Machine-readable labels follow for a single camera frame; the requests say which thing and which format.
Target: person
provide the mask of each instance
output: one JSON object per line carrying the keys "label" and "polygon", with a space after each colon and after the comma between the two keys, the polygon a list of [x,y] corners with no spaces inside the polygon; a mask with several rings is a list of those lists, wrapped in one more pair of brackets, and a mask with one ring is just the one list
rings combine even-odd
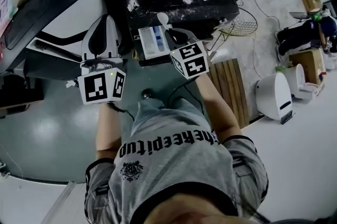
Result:
{"label": "person", "polygon": [[336,32],[337,23],[331,15],[322,17],[320,21],[306,21],[302,26],[284,29],[277,33],[278,52],[284,56],[290,49],[298,48],[314,39],[320,39],[324,48],[328,37],[335,35]]}
{"label": "person", "polygon": [[258,214],[268,178],[254,143],[208,75],[196,84],[215,134],[187,100],[168,109],[146,94],[122,144],[118,112],[101,105],[96,161],[86,171],[90,223],[251,223]]}

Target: floor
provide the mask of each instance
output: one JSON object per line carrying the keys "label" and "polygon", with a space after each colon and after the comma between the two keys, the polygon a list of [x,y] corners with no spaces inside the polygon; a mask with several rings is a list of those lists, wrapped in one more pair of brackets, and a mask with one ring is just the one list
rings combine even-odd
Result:
{"label": "floor", "polygon": [[[272,7],[264,0],[256,1],[268,15],[278,17],[281,28],[296,23],[289,11],[303,11],[301,1],[289,7]],[[254,0],[243,0],[242,8],[257,19],[257,32],[249,37],[230,37],[217,50],[213,62],[238,58],[252,119],[259,115],[254,97],[255,84],[260,76],[273,73],[278,64],[274,32],[279,27],[276,19],[267,18],[261,13]],[[136,61],[129,58],[127,67],[128,76],[121,106],[134,116],[142,90],[153,88],[156,96],[166,102],[174,88],[185,81],[171,64],[140,68]],[[26,112],[0,120],[0,143],[20,166],[23,177],[84,182],[85,169],[95,158],[98,105],[83,106],[79,89],[67,89],[65,82],[49,80],[44,81],[43,85],[44,101],[31,105]],[[199,96],[195,84],[189,85],[189,88]],[[178,95],[199,108],[199,104],[184,89],[179,90]],[[132,120],[127,114],[122,114],[121,118],[125,139],[130,133]],[[0,148],[0,160],[8,165],[12,174],[22,175],[3,148]]]}

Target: white powder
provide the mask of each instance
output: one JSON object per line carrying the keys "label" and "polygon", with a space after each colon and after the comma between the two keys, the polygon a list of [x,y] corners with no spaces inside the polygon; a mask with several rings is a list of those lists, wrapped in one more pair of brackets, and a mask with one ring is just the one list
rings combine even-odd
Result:
{"label": "white powder", "polygon": [[138,7],[139,4],[137,0],[128,0],[127,9],[131,12],[134,8]]}
{"label": "white powder", "polygon": [[193,0],[183,0],[184,3],[186,4],[191,4],[193,2]]}

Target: gray t-shirt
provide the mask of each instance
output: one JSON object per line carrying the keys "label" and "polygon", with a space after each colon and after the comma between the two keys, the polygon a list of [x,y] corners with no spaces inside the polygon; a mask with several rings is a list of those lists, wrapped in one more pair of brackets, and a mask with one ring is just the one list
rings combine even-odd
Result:
{"label": "gray t-shirt", "polygon": [[209,127],[179,111],[138,128],[115,160],[100,159],[88,167],[86,181],[88,221],[114,224],[143,223],[176,193],[200,195],[226,215],[248,217],[242,201],[257,209],[268,187],[249,138],[231,136],[221,144]]}

